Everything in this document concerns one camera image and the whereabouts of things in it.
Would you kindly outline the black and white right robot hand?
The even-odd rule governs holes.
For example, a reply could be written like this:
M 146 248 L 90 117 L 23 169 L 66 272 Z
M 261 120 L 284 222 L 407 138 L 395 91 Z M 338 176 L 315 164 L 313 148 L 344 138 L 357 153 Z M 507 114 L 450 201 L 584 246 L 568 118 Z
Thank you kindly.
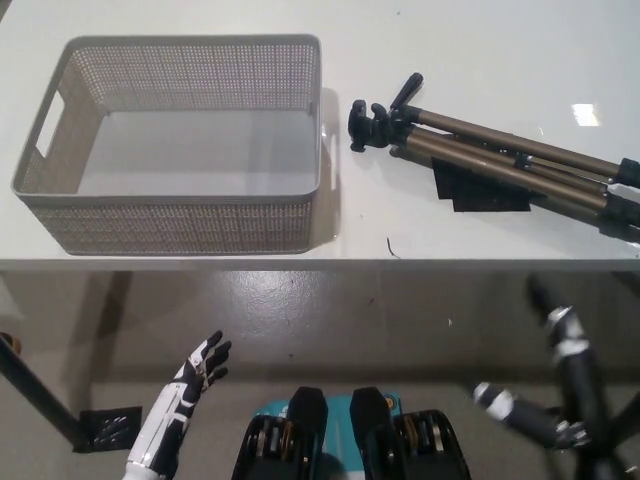
M 479 382 L 474 403 L 493 420 L 546 449 L 606 449 L 612 443 L 611 418 L 591 343 L 573 305 L 534 275 L 526 280 L 527 297 L 544 327 L 563 404 L 560 414 L 505 388 Z

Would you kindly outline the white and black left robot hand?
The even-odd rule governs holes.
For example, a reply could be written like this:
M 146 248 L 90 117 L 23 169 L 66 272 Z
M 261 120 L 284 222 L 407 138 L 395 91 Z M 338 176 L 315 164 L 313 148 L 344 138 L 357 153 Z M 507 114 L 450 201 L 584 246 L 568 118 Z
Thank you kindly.
M 195 406 L 201 395 L 228 373 L 225 362 L 229 359 L 231 346 L 232 343 L 224 341 L 223 333 L 218 330 L 187 357 L 172 380 L 179 388 L 184 406 Z

